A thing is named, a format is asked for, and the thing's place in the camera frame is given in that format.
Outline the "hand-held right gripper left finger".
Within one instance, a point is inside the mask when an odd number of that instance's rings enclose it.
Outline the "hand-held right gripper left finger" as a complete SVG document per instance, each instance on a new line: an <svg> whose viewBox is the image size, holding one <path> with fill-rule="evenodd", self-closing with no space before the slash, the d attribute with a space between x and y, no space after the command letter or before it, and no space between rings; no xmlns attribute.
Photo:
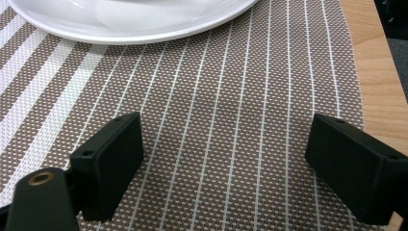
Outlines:
<svg viewBox="0 0 408 231"><path fill-rule="evenodd" d="M112 219L142 161L140 113L112 119L69 158L74 210L85 220Z"/></svg>

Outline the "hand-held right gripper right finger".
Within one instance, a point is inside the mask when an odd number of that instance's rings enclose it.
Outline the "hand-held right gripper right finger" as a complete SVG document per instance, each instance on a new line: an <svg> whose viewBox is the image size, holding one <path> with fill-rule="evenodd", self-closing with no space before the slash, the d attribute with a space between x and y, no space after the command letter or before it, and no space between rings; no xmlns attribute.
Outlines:
<svg viewBox="0 0 408 231"><path fill-rule="evenodd" d="M361 222L408 225L408 157L350 123L314 115L305 159Z"/></svg>

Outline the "brown striped woven placemat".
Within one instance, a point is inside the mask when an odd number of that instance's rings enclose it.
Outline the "brown striped woven placemat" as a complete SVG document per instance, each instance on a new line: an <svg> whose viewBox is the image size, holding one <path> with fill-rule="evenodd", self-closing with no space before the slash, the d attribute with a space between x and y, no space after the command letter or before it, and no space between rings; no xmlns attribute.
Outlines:
<svg viewBox="0 0 408 231"><path fill-rule="evenodd" d="M113 219L82 231L383 231L304 158L314 114L364 123L341 0L259 0L210 31L127 46L55 37L0 0L0 207L135 111L142 165Z"/></svg>

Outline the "white plate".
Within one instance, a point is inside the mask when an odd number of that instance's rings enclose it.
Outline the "white plate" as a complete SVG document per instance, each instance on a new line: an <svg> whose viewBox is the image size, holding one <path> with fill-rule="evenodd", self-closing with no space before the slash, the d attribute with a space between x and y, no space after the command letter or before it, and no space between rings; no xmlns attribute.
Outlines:
<svg viewBox="0 0 408 231"><path fill-rule="evenodd" d="M52 35L81 42L162 42L211 30L259 0L6 0L23 19Z"/></svg>

